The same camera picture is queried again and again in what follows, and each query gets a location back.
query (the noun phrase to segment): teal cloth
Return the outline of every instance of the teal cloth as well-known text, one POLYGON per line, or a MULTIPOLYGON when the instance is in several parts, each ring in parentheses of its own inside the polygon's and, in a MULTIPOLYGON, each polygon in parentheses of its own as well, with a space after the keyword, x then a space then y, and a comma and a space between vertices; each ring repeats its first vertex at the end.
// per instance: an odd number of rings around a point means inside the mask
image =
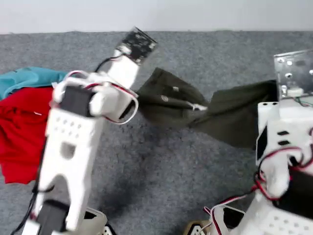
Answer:
POLYGON ((39 67, 26 67, 0 75, 0 100, 23 87, 47 87, 61 82, 66 72, 39 67))

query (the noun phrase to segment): red cloth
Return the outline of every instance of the red cloth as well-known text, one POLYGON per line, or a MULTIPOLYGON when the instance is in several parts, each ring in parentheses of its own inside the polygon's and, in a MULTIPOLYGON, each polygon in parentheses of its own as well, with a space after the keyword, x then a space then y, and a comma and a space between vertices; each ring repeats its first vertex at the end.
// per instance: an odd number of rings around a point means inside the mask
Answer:
POLYGON ((0 101, 0 164, 6 184, 36 178, 52 91, 23 88, 0 101))

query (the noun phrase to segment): olive green fabric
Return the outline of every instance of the olive green fabric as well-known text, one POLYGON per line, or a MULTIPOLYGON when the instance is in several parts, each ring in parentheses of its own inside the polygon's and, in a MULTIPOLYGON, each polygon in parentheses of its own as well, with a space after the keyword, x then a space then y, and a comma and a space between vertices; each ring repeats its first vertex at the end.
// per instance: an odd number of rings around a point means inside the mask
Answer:
POLYGON ((235 147, 253 148, 258 136, 257 104, 277 101, 274 80, 217 91, 211 101, 192 85, 156 68, 137 91, 139 110, 154 124, 190 127, 235 147), (207 107, 201 111, 190 104, 207 107))

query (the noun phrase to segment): wall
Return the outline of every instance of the wall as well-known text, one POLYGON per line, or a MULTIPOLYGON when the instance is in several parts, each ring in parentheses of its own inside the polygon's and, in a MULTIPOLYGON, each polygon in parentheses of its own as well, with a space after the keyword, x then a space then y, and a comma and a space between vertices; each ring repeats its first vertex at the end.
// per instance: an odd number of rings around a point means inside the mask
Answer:
POLYGON ((0 33, 313 30, 313 0, 2 0, 0 33))

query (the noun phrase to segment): gray carpet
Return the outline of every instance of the gray carpet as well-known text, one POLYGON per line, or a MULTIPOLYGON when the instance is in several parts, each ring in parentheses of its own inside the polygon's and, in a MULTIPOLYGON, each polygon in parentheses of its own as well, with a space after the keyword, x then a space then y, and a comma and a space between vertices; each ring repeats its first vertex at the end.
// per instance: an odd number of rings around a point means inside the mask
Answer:
MULTIPOLYGON (((93 70, 124 33, 0 36, 0 72, 25 66, 93 70)), ((312 48, 310 32, 151 32, 160 47, 140 70, 134 88, 155 67, 173 72, 208 99, 218 89, 275 78, 272 55, 312 48)), ((254 153, 191 130, 159 128, 137 115, 108 124, 92 175, 89 205, 103 211, 118 235, 179 235, 202 207, 252 185, 254 153)), ((23 217, 30 185, 0 178, 0 230, 8 235, 23 217)), ((66 200, 64 182, 54 195, 66 200)), ((246 207, 248 201, 239 203, 246 207)))

